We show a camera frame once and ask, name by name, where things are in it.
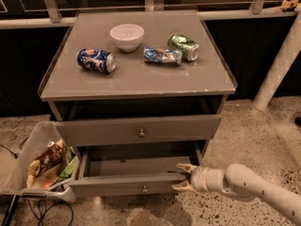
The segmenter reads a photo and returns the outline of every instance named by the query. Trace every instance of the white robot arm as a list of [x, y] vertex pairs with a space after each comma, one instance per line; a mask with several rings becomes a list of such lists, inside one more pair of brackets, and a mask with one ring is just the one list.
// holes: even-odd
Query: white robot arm
[[296, 225], [301, 225], [301, 196], [267, 182], [251, 169], [232, 164], [226, 169], [210, 169], [178, 164], [190, 179], [173, 188], [178, 191], [218, 192], [229, 198], [250, 202], [260, 198]]

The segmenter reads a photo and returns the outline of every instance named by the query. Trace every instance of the speckled floor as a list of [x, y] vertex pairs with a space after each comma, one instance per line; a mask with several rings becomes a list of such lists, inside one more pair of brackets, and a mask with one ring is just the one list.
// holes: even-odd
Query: speckled floor
[[[301, 98], [274, 98], [261, 112], [249, 100], [226, 102], [222, 122], [204, 156], [204, 165], [225, 168], [232, 163], [250, 167], [266, 180], [301, 194]], [[19, 152], [19, 144], [48, 116], [0, 119], [0, 144]], [[0, 180], [15, 159], [0, 148]], [[142, 195], [78, 199], [71, 205], [72, 225], [292, 225], [270, 206], [254, 200], [236, 202], [215, 193]], [[7, 206], [0, 205], [0, 220]], [[50, 210], [44, 225], [68, 225], [69, 208]], [[26, 201], [19, 201], [11, 225], [35, 225]]]

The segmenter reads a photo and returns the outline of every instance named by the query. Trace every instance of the tabletop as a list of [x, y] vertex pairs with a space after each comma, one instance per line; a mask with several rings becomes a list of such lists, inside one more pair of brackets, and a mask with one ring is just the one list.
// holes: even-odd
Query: tabletop
[[[140, 46], [122, 52], [110, 38], [118, 24], [139, 24], [144, 30]], [[179, 67], [146, 63], [144, 47], [168, 48], [167, 40], [180, 33], [200, 46], [195, 61]], [[77, 64], [81, 49], [115, 54], [117, 68], [110, 74], [88, 71]], [[225, 61], [193, 10], [80, 13], [43, 88], [42, 101], [77, 101], [163, 96], [231, 94], [235, 82]]]

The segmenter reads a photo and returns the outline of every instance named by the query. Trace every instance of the wall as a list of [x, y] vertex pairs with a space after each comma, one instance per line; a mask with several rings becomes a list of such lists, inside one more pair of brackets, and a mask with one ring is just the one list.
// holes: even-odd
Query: wall
[[37, 91], [67, 29], [0, 30], [0, 116], [50, 113]]
[[301, 95], [301, 53], [295, 59], [282, 83], [278, 87], [275, 97]]
[[207, 21], [238, 88], [230, 99], [253, 99], [295, 17]]

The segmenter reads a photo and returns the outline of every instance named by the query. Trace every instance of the soda can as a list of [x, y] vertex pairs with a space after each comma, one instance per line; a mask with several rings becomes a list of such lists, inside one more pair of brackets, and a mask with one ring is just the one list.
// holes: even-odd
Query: soda can
[[82, 49], [77, 54], [77, 63], [85, 69], [105, 74], [116, 68], [115, 55], [104, 50]]
[[180, 49], [144, 48], [144, 61], [159, 64], [181, 65], [182, 51]]
[[172, 34], [167, 42], [170, 49], [181, 49], [182, 58], [193, 61], [198, 58], [199, 44], [181, 34]]

